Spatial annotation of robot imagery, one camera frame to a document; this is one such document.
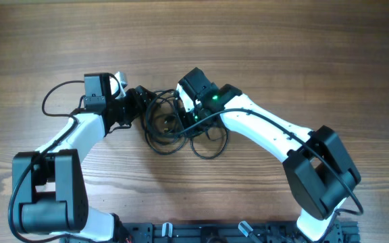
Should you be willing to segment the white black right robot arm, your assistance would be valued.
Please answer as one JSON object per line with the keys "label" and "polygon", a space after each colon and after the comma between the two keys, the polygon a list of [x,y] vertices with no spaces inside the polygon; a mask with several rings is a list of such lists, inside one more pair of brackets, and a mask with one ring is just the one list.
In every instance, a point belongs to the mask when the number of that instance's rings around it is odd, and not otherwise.
{"label": "white black right robot arm", "polygon": [[304,239],[325,239],[347,198],[361,206],[353,192],[361,175],[333,129],[313,131],[283,120],[230,84],[218,88],[197,67],[178,82],[176,92],[188,115],[187,130],[218,119],[282,164],[301,207],[296,228]]}

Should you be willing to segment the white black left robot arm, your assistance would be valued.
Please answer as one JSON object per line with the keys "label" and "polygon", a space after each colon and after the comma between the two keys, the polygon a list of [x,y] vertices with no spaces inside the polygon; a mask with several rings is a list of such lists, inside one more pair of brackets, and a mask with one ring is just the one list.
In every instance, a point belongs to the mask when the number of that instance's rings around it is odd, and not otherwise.
{"label": "white black left robot arm", "polygon": [[84,75],[84,94],[66,126],[35,151],[12,161],[13,189],[8,205],[11,233],[42,235],[43,242],[130,242],[119,217],[88,205],[81,163],[96,143],[115,130],[128,129],[155,93],[142,86],[126,90],[122,73]]}

